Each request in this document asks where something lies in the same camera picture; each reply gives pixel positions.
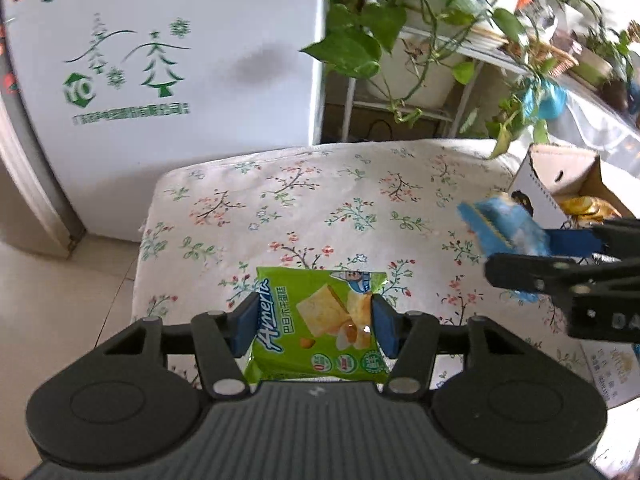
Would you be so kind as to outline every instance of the wicker basket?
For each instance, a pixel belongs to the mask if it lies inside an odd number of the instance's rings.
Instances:
[[[503,50],[508,54],[515,57],[520,57],[522,50],[520,45],[510,41],[503,47]],[[564,50],[560,50],[557,47],[543,41],[537,41],[536,38],[529,37],[529,52],[536,57],[538,62],[542,62],[550,57],[555,58],[558,63],[549,72],[551,77],[558,77],[561,73],[566,72],[573,66],[578,65],[578,60],[575,57],[567,54]]]

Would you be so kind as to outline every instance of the tile floor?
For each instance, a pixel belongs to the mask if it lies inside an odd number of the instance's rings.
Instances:
[[[0,478],[39,462],[32,391],[129,323],[138,245],[88,235],[67,261],[0,243]]]

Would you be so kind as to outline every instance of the food image on package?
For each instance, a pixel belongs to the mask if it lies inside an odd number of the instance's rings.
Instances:
[[[333,376],[385,381],[371,330],[371,297],[384,272],[259,267],[258,331],[249,382]]]

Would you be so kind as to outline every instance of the blue plastic bag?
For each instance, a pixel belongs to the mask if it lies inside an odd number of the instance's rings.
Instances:
[[[526,119],[557,119],[566,106],[566,90],[552,81],[542,81],[544,95],[540,108],[535,114],[536,98],[532,88],[532,80],[522,96],[522,114]]]

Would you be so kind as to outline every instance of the gray gripper base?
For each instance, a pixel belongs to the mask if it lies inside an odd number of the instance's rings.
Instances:
[[[146,465],[87,472],[45,462],[28,480],[603,480],[588,464],[527,474],[449,444],[412,403],[372,383],[263,383],[220,402],[178,449]]]

